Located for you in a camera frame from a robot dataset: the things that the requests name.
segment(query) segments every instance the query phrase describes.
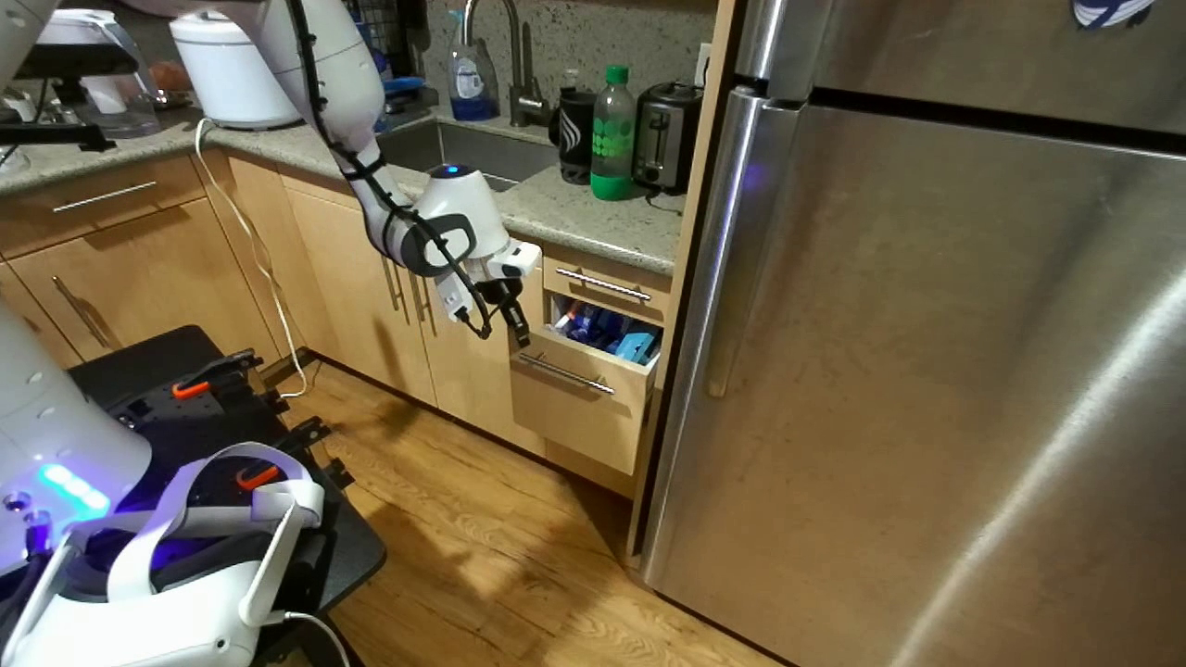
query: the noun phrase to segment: cable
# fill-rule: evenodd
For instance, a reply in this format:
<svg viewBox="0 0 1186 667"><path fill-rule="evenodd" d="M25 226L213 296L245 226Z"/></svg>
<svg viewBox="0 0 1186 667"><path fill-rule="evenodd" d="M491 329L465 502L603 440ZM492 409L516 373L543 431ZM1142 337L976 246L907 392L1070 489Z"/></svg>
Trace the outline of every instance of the cable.
<svg viewBox="0 0 1186 667"><path fill-rule="evenodd" d="M318 631L333 642L343 667L350 667L345 642L343 642L336 631L333 631L330 624L324 624L318 614L309 614L309 611L272 611L272 614L268 614L268 627L294 624L294 618L318 627Z"/></svg>
<svg viewBox="0 0 1186 667"><path fill-rule="evenodd" d="M281 321L281 337L287 337L288 363L294 363L294 372L296 372L296 377L299 377L299 390L296 390L296 392L281 392L281 398L287 398L287 401L299 401L299 398L313 390L313 380L309 380L309 372L303 372L299 351L296 351L296 332L294 332L294 320L288 320L288 303L287 303L281 283L277 283L277 274L275 274L275 267L272 267L272 259L268 259L268 246L265 246L256 222L239 209L239 199L234 199L234 196L222 189L222 182L213 175L207 157L205 157L205 141L207 141L207 119L202 119L202 121L194 127L194 157L198 157L198 166L202 166L205 182L228 199L239 229L251 242L256 271L261 271L265 283L268 283L275 320Z"/></svg>
<svg viewBox="0 0 1186 667"><path fill-rule="evenodd" d="M318 128L318 138L330 146L330 151L336 151L351 175L360 175L360 182L366 182L366 189L388 209L388 217L381 222L381 242L388 235L388 226L397 217L412 222L419 235L429 238L429 246L444 254L449 271L459 279L459 284L466 288L466 296L474 301L477 314L483 314L483 327L470 321L466 313L458 313L458 320L474 329L477 337L491 337L492 332L492 320L491 313L483 309L486 301L477 296L470 274L459 267L459 259L449 252L444 238L425 222L419 217L419 211L412 209L399 209L393 199L393 194L387 194L380 182L376 182L376 166L364 166L360 157L345 151L330 128L327 128L327 119L324 119L324 107L327 107L327 96L318 91L318 64L315 64L315 33L309 26L309 16L303 16L303 0L288 0L288 16L294 16L294 31L296 31L296 54L299 54L299 70L303 70L303 91L309 91L309 110L313 110L313 127Z"/></svg>

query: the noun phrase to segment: white cable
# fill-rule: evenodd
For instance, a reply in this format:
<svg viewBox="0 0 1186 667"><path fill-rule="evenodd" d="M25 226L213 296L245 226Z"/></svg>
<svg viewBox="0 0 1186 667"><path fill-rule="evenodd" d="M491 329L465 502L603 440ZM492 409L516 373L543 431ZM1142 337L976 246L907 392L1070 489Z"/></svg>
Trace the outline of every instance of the white cable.
<svg viewBox="0 0 1186 667"><path fill-rule="evenodd" d="M333 642L343 667L350 667L350 653L345 653L336 631L330 624L324 624L318 614L313 614L313 611L272 611L268 627L277 627L277 624L288 624L288 618L318 627Z"/></svg>
<svg viewBox="0 0 1186 667"><path fill-rule="evenodd" d="M256 259L256 271L265 274L268 283L268 293L272 293L272 309L275 309L275 320L281 321L281 332L287 332L287 347L288 347L288 359L294 359L294 372L299 377L299 390L296 392L281 392L287 401L296 401L309 392L309 373L303 373L303 363L299 363L299 351L296 351L296 332L294 332L294 320L288 320L288 303L287 303L287 293L281 293L281 283L275 279L275 267L268 259L268 250L265 250L265 238L256 229L256 222L239 209L239 199L222 189L222 182L213 175L207 166L207 157L205 157L205 141L207 141L207 119L202 119L194 127L194 157L198 157L198 166L205 175L205 182L228 199L239 229L251 242L251 259Z"/></svg>

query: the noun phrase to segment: bottle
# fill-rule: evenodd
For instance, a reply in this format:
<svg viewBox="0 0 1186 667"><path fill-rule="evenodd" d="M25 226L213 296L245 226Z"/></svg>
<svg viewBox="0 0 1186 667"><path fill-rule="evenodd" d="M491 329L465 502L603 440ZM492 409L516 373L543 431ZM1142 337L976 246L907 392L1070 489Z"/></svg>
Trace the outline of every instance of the bottle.
<svg viewBox="0 0 1186 667"><path fill-rule="evenodd" d="M565 79L548 138L561 148L561 178L591 184L598 91L582 86L582 70L576 65Z"/></svg>
<svg viewBox="0 0 1186 667"><path fill-rule="evenodd" d="M592 107L592 196L627 199L634 189L634 96L627 65L603 65L603 91Z"/></svg>
<svg viewBox="0 0 1186 667"><path fill-rule="evenodd" d="M474 0L451 19L449 107L451 119L498 119L498 79L486 41L474 37Z"/></svg>

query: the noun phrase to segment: drawer front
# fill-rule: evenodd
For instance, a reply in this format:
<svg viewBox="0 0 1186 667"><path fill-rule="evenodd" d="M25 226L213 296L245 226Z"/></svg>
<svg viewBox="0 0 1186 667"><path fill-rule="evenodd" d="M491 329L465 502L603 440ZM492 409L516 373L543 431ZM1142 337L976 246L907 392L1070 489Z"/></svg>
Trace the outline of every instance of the drawer front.
<svg viewBox="0 0 1186 667"><path fill-rule="evenodd" d="M668 301L672 301L665 279L608 274L602 267L554 259L554 254L545 254L545 288L585 301L585 303L602 303L608 313L618 313L651 327L665 327Z"/></svg>
<svg viewBox="0 0 1186 667"><path fill-rule="evenodd" d="M533 332L530 347L512 359L516 422L634 473L649 372L558 332Z"/></svg>
<svg viewBox="0 0 1186 667"><path fill-rule="evenodd" d="M228 351L275 351L207 199L25 252L13 271L82 359L191 321Z"/></svg>
<svg viewBox="0 0 1186 667"><path fill-rule="evenodd" d="M0 250L24 254L99 226L205 196L191 157L145 161L0 196Z"/></svg>

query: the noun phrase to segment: green bottle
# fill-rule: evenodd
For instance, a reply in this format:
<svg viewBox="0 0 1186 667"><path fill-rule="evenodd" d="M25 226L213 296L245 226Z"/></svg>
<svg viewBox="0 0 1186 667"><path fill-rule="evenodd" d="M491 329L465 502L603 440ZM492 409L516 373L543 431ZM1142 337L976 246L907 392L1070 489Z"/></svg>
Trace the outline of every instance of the green bottle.
<svg viewBox="0 0 1186 667"><path fill-rule="evenodd" d="M627 65L603 65L603 91L592 107L592 196L627 199L634 189L634 96Z"/></svg>

